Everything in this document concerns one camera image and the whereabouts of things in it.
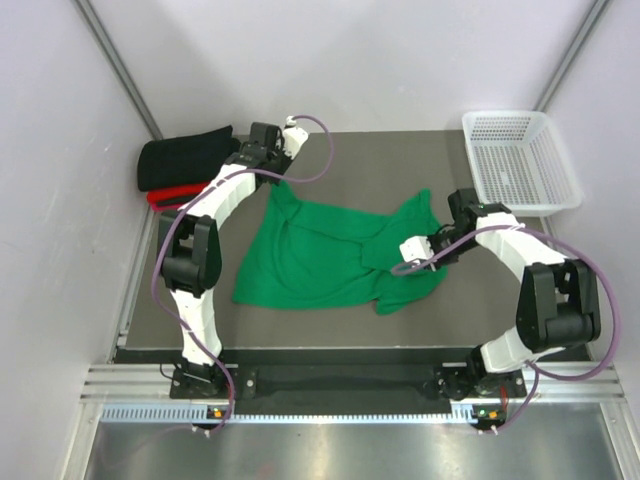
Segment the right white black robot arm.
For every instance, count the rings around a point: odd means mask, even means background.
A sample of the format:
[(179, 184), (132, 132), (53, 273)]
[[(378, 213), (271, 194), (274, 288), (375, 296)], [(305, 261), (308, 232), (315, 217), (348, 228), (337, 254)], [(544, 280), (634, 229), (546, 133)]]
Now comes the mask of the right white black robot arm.
[(599, 338), (597, 278), (582, 260), (571, 259), (520, 229), (501, 203), (483, 204), (474, 189), (448, 197), (452, 224), (427, 238), (432, 270), (453, 264), (481, 246), (519, 281), (515, 324), (498, 338), (475, 347), (466, 367), (444, 377), (444, 393), (461, 400), (470, 393), (492, 394), (504, 376), (547, 354)]

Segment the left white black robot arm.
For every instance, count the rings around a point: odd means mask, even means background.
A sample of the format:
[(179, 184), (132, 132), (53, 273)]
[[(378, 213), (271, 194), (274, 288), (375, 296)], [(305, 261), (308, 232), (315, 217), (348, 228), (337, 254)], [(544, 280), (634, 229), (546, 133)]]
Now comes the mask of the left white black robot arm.
[(172, 233), (165, 252), (159, 252), (162, 277), (175, 302), (183, 335), (181, 359), (174, 366), (172, 399), (222, 398), (228, 393), (225, 370), (212, 356), (223, 350), (214, 313), (214, 287), (222, 270), (219, 227), (240, 203), (264, 182), (275, 179), (254, 171), (284, 174), (308, 139), (308, 132), (288, 117), (285, 125), (255, 122), (249, 139), (225, 159), (208, 184), (214, 191), (197, 204), (160, 217), (158, 245)]

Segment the green t-shirt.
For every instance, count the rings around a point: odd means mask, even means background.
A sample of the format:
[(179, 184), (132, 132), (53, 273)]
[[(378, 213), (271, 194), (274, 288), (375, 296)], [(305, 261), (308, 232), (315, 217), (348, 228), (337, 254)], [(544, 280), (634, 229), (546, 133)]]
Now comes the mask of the green t-shirt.
[(311, 202), (290, 185), (272, 188), (236, 276), (232, 299), (269, 309), (319, 310), (374, 303), (395, 313), (431, 294), (444, 269), (395, 276), (401, 244), (439, 230), (422, 189), (390, 215)]

